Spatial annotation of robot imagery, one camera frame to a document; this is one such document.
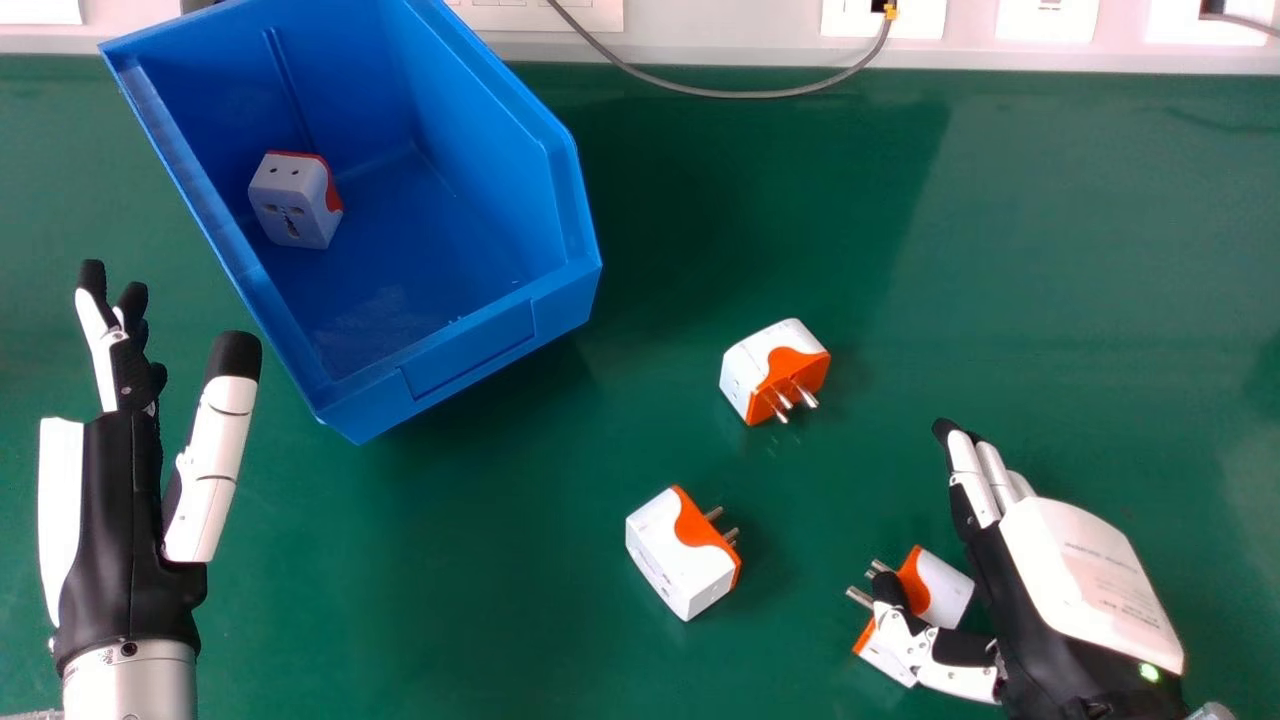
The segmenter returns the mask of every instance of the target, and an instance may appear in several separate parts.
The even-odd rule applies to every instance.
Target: green tabletop surface
[[[872,557],[964,568],[938,415],[1129,536],[1193,706],[1272,716],[1280,78],[873,70],[750,104],[517,72],[579,142],[593,319],[365,447],[268,352],[202,717],[1000,717],[850,655]],[[253,322],[101,63],[0,58],[0,714],[59,702],[36,430],[96,411],[83,258],[151,286],[172,461],[211,340]],[[788,316],[833,355],[822,406],[746,428],[721,355]],[[689,624],[623,548],[673,483],[741,528],[737,588]]]

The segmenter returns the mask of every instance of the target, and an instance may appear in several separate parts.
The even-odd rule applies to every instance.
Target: white adapter body
[[[712,525],[722,510],[703,515],[672,486],[627,518],[627,552],[681,620],[694,619],[737,584],[737,528],[722,536]]]
[[[311,250],[329,247],[344,210],[324,158],[280,150],[262,158],[248,201],[271,242]]]
[[[804,404],[818,407],[831,354],[800,320],[790,318],[759,331],[724,352],[719,388],[748,425],[769,418],[787,421]]]
[[[974,584],[968,575],[947,565],[937,555],[915,546],[897,570],[897,577],[902,580],[913,615],[938,628],[955,629],[960,624],[973,598]],[[882,638],[872,619],[854,644],[854,655],[911,688],[919,678],[897,660],[900,641]]]

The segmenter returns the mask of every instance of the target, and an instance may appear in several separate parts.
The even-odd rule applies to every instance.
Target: blue storage container
[[[438,0],[233,0],[102,45],[316,418],[362,443],[586,322],[600,256],[564,127]],[[268,150],[317,152],[329,250],[266,240]]]

